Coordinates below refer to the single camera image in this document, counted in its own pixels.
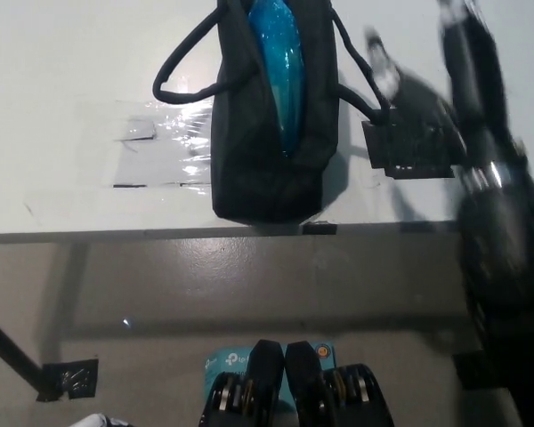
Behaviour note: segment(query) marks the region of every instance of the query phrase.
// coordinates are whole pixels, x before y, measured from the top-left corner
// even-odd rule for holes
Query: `black tote bag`
[[[222,218],[243,222],[300,221],[322,208],[322,174],[338,143],[339,99],[352,104],[374,125],[385,124],[389,104],[372,70],[356,52],[329,0],[287,0],[303,48],[305,103],[298,148],[281,150],[277,110],[263,57],[247,21],[254,0],[218,0],[207,16],[174,50],[158,72],[155,98],[186,104],[215,96],[212,115],[212,200]],[[380,104],[373,110],[339,84],[334,24],[344,46],[368,80]],[[218,26],[222,66],[217,83],[198,93],[161,89],[186,54]]]

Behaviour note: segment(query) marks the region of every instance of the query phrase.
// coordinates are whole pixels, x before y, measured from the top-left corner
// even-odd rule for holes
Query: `white object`
[[[333,3],[360,53],[363,29],[373,26],[393,58],[449,95],[437,2]],[[513,133],[524,140],[534,175],[534,0],[480,7],[498,43]],[[191,0],[176,0],[173,9],[165,0],[0,1],[0,241],[297,232],[220,220],[204,187],[111,188],[124,148],[109,125],[114,117],[94,106],[151,100],[164,60],[214,8]],[[340,42],[338,51],[344,83],[373,99]],[[213,31],[165,87],[195,92],[214,82],[220,60]],[[339,156],[325,178],[330,204],[315,221],[338,224],[339,233],[453,221],[457,180],[393,181],[372,170],[363,118],[342,105]],[[91,123],[101,131],[88,133]]]
[[[116,420],[114,418],[107,418],[105,415],[94,414],[89,415],[84,420],[72,424],[69,427],[117,427],[119,425],[126,427],[129,424],[125,423],[124,421]]]

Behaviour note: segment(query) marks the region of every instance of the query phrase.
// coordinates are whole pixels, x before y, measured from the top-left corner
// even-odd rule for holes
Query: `blue item in bag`
[[[299,142],[304,97],[303,53],[295,17],[284,0],[255,0],[249,22],[275,98],[283,154],[289,157]]]

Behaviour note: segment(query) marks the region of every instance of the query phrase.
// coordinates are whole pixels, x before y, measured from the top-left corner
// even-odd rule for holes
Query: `gray floor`
[[[476,347],[455,236],[0,246],[0,325],[39,361],[99,358],[95,399],[35,403],[0,360],[0,427],[103,412],[196,426],[210,352],[259,338],[329,339],[364,362],[398,426],[519,425],[503,392],[463,393]]]

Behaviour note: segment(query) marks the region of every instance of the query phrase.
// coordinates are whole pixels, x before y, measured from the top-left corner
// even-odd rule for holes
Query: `black metal leg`
[[[14,341],[0,329],[0,358],[21,376],[44,400],[57,400],[63,394],[55,381],[36,365]]]

